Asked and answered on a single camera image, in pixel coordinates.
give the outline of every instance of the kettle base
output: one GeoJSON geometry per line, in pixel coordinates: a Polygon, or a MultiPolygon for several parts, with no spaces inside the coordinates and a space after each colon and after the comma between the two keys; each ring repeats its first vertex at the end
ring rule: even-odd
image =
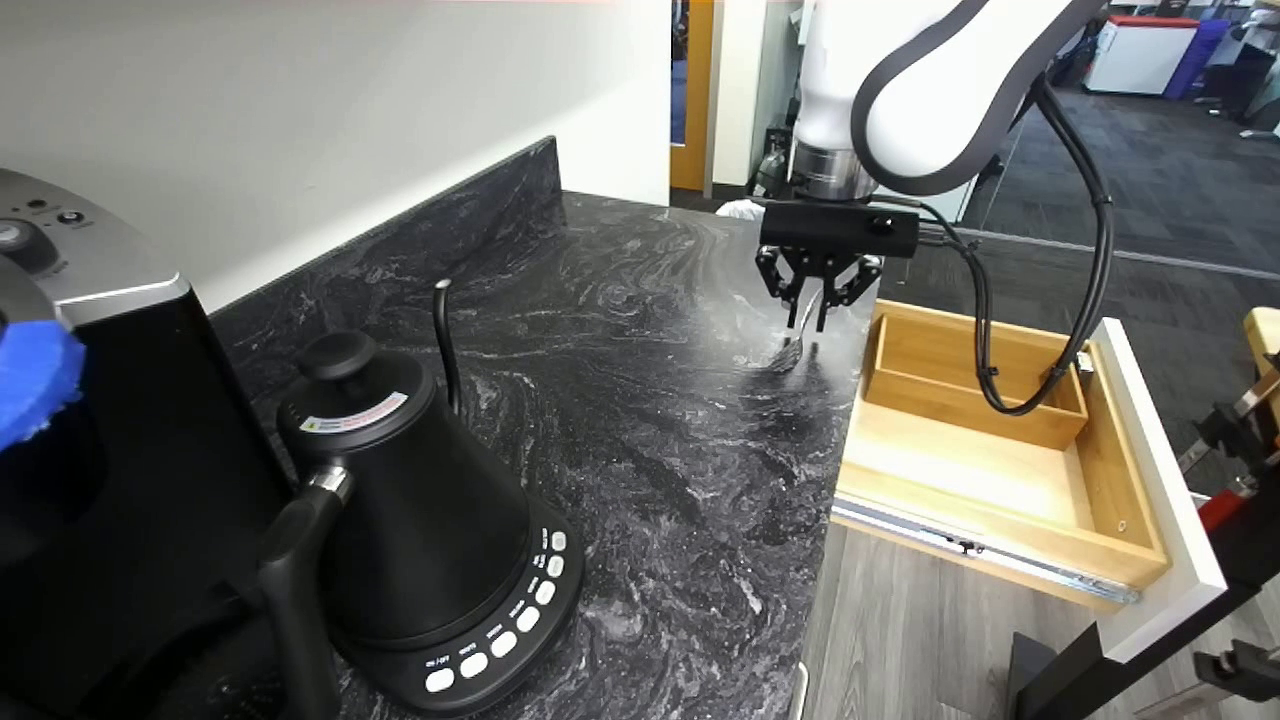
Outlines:
{"type": "Polygon", "coordinates": [[[505,701],[578,609],[583,551],[573,525],[529,499],[533,558],[514,596],[477,627],[417,652],[346,650],[353,668],[398,705],[428,716],[477,713],[505,701]]]}

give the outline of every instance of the white wall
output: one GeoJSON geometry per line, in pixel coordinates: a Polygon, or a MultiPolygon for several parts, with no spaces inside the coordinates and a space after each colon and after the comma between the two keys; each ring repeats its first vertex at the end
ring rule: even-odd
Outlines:
{"type": "Polygon", "coordinates": [[[791,0],[720,0],[712,183],[749,183],[763,127],[791,100],[791,0]]]}
{"type": "Polygon", "coordinates": [[[659,0],[5,0],[0,164],[63,183],[219,308],[536,135],[668,200],[659,0]]]}

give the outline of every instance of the kettle spout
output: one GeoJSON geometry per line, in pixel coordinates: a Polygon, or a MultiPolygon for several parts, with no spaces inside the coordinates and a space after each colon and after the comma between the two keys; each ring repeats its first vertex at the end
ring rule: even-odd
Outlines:
{"type": "Polygon", "coordinates": [[[457,372],[457,353],[452,353],[452,333],[448,333],[448,277],[437,280],[433,293],[433,323],[437,323],[437,348],[440,348],[440,365],[445,365],[445,393],[448,393],[448,412],[461,409],[461,372],[457,372]]]}

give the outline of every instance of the blue object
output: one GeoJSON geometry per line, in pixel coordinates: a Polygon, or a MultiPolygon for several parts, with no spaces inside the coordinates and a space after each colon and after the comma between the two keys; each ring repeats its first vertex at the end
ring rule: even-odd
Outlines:
{"type": "Polygon", "coordinates": [[[0,328],[0,451],[81,395],[86,343],[55,321],[0,328]]]}
{"type": "Polygon", "coordinates": [[[1197,81],[1207,67],[1215,46],[1228,35],[1233,19],[1222,16],[1203,16],[1197,23],[1197,35],[1185,51],[1185,61],[1178,63],[1178,71],[1165,86],[1165,100],[1193,100],[1197,97],[1197,81]]]}

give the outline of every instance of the black granite countertop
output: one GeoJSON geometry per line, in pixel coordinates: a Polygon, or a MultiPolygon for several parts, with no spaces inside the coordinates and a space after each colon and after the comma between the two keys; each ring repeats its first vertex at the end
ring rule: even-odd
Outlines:
{"type": "MultiPolygon", "coordinates": [[[[292,355],[366,328],[437,361],[463,421],[583,533],[582,609],[491,716],[788,716],[867,314],[788,340],[757,223],[560,194],[558,143],[218,318],[260,421],[292,355]]],[[[346,716],[402,716],[346,675],[346,716]]]]}

